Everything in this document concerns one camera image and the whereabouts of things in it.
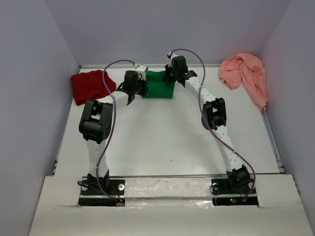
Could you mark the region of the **green t shirt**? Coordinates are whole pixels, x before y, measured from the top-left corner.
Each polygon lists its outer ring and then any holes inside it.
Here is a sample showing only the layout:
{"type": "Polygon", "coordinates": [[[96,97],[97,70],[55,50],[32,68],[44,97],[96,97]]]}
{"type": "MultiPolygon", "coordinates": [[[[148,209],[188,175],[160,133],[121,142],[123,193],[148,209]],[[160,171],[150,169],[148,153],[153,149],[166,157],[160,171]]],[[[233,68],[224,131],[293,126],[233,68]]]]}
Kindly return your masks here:
{"type": "Polygon", "coordinates": [[[146,74],[148,92],[141,97],[161,99],[173,98],[175,83],[166,83],[163,80],[164,76],[165,71],[148,71],[146,74]]]}

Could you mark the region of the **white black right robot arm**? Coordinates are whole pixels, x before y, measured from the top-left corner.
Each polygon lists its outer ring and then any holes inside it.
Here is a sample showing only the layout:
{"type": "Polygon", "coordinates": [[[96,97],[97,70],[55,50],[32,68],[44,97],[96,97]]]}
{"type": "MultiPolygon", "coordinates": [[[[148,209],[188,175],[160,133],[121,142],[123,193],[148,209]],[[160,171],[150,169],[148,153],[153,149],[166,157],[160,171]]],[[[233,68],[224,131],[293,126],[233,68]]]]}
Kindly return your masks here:
{"type": "Polygon", "coordinates": [[[198,79],[193,70],[189,70],[184,56],[175,53],[168,55],[164,80],[167,83],[178,82],[198,101],[201,122],[216,140],[223,157],[226,178],[212,180],[210,191],[213,195],[245,195],[252,192],[252,178],[247,167],[237,154],[227,131],[225,100],[212,95],[198,79]]]}

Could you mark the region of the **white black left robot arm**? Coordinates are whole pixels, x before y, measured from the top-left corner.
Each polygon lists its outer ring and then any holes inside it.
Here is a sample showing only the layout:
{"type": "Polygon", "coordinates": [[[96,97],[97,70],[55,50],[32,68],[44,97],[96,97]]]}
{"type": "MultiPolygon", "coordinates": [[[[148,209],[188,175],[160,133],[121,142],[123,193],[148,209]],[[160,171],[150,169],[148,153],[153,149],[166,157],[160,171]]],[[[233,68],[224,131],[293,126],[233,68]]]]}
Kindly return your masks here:
{"type": "Polygon", "coordinates": [[[146,66],[140,65],[134,70],[126,71],[124,81],[114,92],[102,100],[89,99],[85,103],[79,132],[88,148],[87,186],[99,189],[101,193],[106,193],[110,186],[105,152],[113,136],[117,109],[129,105],[135,96],[147,94],[147,70],[146,66]]]}

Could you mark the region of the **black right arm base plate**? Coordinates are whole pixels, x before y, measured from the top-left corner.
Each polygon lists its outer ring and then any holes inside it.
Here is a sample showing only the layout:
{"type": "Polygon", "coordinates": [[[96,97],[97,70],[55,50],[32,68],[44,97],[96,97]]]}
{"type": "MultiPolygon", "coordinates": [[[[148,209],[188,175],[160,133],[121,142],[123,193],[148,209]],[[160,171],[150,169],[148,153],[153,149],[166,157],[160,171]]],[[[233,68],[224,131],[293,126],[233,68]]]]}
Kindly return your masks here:
{"type": "Polygon", "coordinates": [[[252,180],[240,188],[231,188],[226,184],[226,179],[215,178],[211,180],[209,191],[212,194],[213,206],[258,206],[258,197],[252,187],[252,180]]]}

